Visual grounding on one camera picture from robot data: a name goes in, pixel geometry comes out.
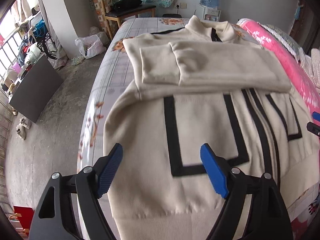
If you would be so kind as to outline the black bag on chair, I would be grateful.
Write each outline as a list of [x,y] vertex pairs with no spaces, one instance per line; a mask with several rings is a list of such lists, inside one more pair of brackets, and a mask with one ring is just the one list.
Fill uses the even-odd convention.
[[138,8],[142,0],[120,0],[111,6],[112,12],[125,12]]

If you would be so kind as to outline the beige shoe pair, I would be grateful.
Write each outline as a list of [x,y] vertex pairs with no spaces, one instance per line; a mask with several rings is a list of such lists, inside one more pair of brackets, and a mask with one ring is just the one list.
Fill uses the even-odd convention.
[[20,119],[20,123],[16,127],[16,133],[22,140],[26,139],[26,130],[31,128],[31,121],[25,116]]

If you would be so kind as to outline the wooden chair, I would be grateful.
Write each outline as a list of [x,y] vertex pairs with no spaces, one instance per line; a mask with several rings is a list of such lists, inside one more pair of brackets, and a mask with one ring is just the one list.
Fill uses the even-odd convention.
[[110,40],[113,39],[113,31],[110,26],[110,21],[116,22],[120,28],[122,20],[131,16],[138,18],[138,15],[150,12],[151,17],[156,17],[156,6],[143,4],[142,0],[121,0],[115,5],[111,5],[111,10],[106,12],[106,6],[104,0],[101,1],[102,6],[102,17],[106,20],[107,33],[109,34]]

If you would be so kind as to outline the lace trimmed grey pillow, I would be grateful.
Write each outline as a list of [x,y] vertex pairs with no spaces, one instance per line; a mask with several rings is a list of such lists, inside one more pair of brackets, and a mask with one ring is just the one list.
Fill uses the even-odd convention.
[[267,30],[278,42],[280,42],[286,50],[295,58],[296,62],[300,61],[299,49],[300,45],[287,33],[270,24],[260,24]]

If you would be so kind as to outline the white water dispenser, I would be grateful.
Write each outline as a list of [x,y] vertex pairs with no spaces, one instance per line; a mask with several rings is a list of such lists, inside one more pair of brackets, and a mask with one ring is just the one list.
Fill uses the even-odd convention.
[[218,10],[217,8],[209,8],[202,5],[199,5],[200,9],[200,16],[202,20],[205,21],[213,21],[213,22],[219,22],[220,16],[221,16],[221,10]]

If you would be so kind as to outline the bicycle wheel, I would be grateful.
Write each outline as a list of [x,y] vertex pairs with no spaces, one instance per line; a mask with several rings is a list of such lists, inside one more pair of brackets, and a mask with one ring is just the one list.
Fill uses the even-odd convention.
[[42,43],[44,53],[52,60],[57,59],[57,47],[50,33],[46,33],[46,37]]

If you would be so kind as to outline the white plastic bag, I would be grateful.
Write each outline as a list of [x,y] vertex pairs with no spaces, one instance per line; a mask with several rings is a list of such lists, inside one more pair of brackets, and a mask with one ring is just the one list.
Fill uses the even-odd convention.
[[101,31],[91,36],[77,38],[75,40],[75,45],[85,59],[91,59],[106,52],[107,48],[105,46],[108,42],[108,36],[105,32]]

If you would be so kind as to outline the pink floral blanket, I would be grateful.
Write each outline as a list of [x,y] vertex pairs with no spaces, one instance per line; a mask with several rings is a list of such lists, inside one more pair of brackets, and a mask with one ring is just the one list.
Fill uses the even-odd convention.
[[[237,25],[251,35],[265,49],[276,55],[289,79],[300,93],[311,113],[319,113],[319,94],[312,81],[295,58],[267,30],[254,20],[242,18]],[[319,239],[319,183],[305,191],[289,208],[294,239]]]

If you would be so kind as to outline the dark grey board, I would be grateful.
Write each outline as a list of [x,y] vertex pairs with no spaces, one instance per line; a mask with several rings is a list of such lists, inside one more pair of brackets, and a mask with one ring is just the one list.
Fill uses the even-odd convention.
[[9,105],[36,123],[45,106],[62,85],[63,79],[42,55],[15,87]]

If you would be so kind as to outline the checked pink white cloth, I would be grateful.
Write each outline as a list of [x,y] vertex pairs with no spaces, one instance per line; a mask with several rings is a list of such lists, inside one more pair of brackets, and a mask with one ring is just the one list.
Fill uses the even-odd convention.
[[311,56],[304,53],[303,48],[299,48],[300,66],[320,93],[320,51],[312,48]]

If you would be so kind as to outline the wall power socket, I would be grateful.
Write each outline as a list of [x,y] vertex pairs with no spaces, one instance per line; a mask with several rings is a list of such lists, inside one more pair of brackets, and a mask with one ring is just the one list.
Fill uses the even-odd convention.
[[187,3],[185,3],[185,2],[175,3],[174,7],[177,9],[186,9]]

